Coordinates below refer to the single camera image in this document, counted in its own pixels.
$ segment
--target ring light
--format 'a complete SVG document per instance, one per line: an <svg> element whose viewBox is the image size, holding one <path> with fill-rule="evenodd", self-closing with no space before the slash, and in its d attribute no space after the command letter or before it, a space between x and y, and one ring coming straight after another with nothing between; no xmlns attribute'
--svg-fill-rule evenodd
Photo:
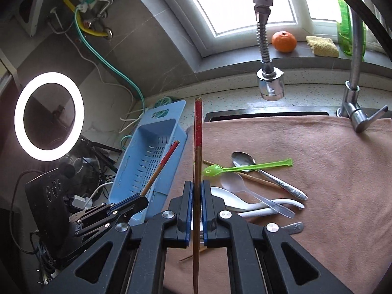
<svg viewBox="0 0 392 294"><path fill-rule="evenodd" d="M27 137L26 130L24 128L24 110L26 108L27 101L29 100L33 92L38 87L50 83L59 84L70 93L75 106L75 121L71 133L62 145L52 150L43 150L33 145ZM16 137L18 138L18 141L22 148L31 157L42 161L56 160L68 153L78 141L80 133L82 132L83 119L83 99L75 83L69 77L61 73L44 73L37 76L30 83L28 83L19 96L18 102L16 103L14 117Z"/></svg>

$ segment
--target green plastic spoon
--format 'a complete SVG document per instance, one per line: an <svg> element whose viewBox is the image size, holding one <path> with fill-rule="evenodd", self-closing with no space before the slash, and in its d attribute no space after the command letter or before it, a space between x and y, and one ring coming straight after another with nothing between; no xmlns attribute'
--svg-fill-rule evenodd
<svg viewBox="0 0 392 294"><path fill-rule="evenodd" d="M203 174L208 177L213 177L215 175L219 175L223 172L228 172L228 171L257 170L257 169L265 169L265 168L281 167L281 166L292 166L292 165L293 165L293 159L291 159L291 158L286 159L286 160L281 160L281 161L274 161L274 162L269 162L269 163L259 163L257 165L231 167L231 168L222 168L220 165L211 165L203 170Z"/></svg>

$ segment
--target red chopstick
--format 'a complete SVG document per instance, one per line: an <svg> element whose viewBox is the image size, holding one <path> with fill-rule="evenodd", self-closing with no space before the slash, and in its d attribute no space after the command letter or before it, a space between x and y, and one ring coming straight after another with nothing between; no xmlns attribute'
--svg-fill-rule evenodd
<svg viewBox="0 0 392 294"><path fill-rule="evenodd" d="M195 129L193 151L193 294L199 288L200 207L201 207L201 144L203 139L203 102L195 98Z"/></svg>
<svg viewBox="0 0 392 294"><path fill-rule="evenodd" d="M162 158L161 162L159 163L158 167L156 168L154 174L151 176L150 180L147 182L146 186L144 187L143 191L140 193L141 196L145 196L147 192L150 190L152 184L162 171L163 167L166 165L167 161L169 160L170 156L173 154L173 152L176 150L178 144L180 142L176 140L173 145L170 146L170 149L166 153L165 157Z"/></svg>

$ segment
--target tangerine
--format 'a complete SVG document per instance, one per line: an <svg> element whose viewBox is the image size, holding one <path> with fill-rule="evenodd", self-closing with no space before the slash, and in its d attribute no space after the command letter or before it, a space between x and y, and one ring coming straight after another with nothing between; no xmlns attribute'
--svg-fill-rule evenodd
<svg viewBox="0 0 392 294"><path fill-rule="evenodd" d="M286 31L276 32L272 36L272 45L282 53L290 53L297 46L297 39L294 35Z"/></svg>

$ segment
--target clear plastic spoon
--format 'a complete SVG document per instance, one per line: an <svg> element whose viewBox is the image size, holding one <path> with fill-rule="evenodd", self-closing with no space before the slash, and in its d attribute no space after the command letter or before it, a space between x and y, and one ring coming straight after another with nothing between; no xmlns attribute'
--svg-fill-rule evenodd
<svg viewBox="0 0 392 294"><path fill-rule="evenodd" d="M295 213L293 211L291 211L290 209L284 207L283 205L277 204L276 202L273 202L270 199L264 198L261 195L248 189L245 186L245 183L242 180L242 177L240 175L238 175L237 173L233 173L233 172L223 173L222 176L220 177L220 182L221 182L223 188L227 191L230 191L233 193L247 192L250 195L254 196L256 199L264 202L267 206L274 209L276 212L282 214L283 216L286 216L291 219L294 218L294 216L295 216Z"/></svg>

